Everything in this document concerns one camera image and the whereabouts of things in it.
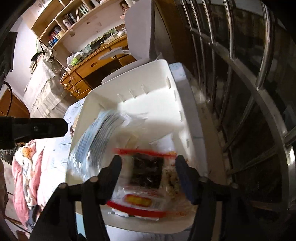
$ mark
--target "white wall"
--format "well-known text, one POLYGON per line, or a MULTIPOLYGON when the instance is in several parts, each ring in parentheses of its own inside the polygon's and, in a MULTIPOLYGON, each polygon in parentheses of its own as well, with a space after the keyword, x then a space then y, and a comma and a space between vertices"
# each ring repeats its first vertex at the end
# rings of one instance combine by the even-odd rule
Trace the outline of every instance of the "white wall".
POLYGON ((66 37, 63 44, 68 51, 78 52, 108 30, 123 24, 120 18, 122 15, 122 9, 119 5, 120 2, 119 0, 90 17, 81 26, 75 29, 75 35, 73 37, 66 37))
POLYGON ((8 73, 5 81, 11 85, 13 93, 22 100, 24 89, 31 78, 29 67, 31 58, 36 53, 36 36, 21 17, 16 21, 11 31, 18 32, 18 34, 13 57, 13 70, 8 73))

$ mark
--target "wooden door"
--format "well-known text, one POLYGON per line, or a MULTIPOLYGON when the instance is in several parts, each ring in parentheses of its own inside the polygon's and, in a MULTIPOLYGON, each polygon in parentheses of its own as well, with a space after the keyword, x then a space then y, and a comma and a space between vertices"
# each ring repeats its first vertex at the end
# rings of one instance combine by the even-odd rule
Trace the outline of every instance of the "wooden door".
MULTIPOLYGON (((0 99, 0 116, 6 116, 10 103, 10 91, 7 89, 0 99)), ((30 113, 23 102, 21 102, 15 95, 12 98, 12 104, 8 116, 17 118, 30 118, 30 113)))

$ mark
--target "white plastic basket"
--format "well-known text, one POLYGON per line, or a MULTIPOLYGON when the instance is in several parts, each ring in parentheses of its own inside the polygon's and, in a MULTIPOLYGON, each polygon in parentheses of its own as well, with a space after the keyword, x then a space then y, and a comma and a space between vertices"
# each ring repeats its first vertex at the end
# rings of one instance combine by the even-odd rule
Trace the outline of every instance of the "white plastic basket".
MULTIPOLYGON (((180 63, 174 65, 171 65, 171 69, 178 65, 182 67, 180 63)), ((184 71, 178 71, 173 76, 165 60, 156 60, 93 89, 83 104, 70 151, 103 109, 118 109, 134 115, 145 114, 145 126, 149 129, 146 138, 153 141, 173 133, 178 155, 194 160, 194 167, 199 174, 207 176, 202 128, 184 71)), ((74 185, 82 183, 82 180, 67 172, 66 182, 74 185)), ((110 215, 110 210, 106 205, 101 206, 106 225, 138 232, 177 233, 190 227, 194 219, 192 213, 177 219, 148 221, 110 215)), ((79 202, 76 204, 76 212, 82 214, 79 202)))

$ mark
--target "plastic wrapper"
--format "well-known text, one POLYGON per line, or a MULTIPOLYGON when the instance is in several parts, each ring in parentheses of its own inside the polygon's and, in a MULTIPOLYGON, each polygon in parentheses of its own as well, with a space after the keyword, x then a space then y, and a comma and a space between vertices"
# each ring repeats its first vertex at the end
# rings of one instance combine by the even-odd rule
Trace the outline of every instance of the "plastic wrapper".
POLYGON ((162 184, 164 158, 176 155, 149 150, 116 149, 123 168, 111 201, 107 204, 133 216, 161 218, 165 216, 170 197, 162 184))
POLYGON ((97 176, 102 168, 110 164, 113 148, 125 147, 129 142, 131 134, 121 139, 118 139, 118 134, 129 128, 137 129, 144 121, 123 112, 101 111, 71 151, 67 169, 83 181, 97 176))
MULTIPOLYGON (((171 155, 177 154, 172 133, 151 142, 150 145, 154 151, 171 155)), ((185 194, 182 192, 176 171, 175 158, 165 157, 162 186, 166 194, 170 197, 166 217, 178 218, 188 215, 189 212, 195 212, 195 207, 187 200, 185 194)))
POLYGON ((71 64, 74 66, 77 63, 77 61, 83 56, 83 54, 84 54, 83 52, 77 52, 77 53, 71 55, 70 57, 68 57, 67 58, 67 65, 71 64))

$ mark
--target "table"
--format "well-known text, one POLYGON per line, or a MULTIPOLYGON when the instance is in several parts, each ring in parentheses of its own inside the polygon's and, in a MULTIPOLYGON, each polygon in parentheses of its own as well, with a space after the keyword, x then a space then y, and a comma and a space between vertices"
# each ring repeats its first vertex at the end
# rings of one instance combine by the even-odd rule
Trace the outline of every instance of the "table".
POLYGON ((97 50, 75 65, 70 72, 73 77, 72 84, 69 74, 62 80, 62 84, 66 84, 64 89, 80 100, 92 89, 99 86, 103 78, 111 72, 135 61, 133 56, 127 54, 118 54, 108 59, 98 60, 103 54, 118 47, 128 49, 126 34, 102 44, 97 50))

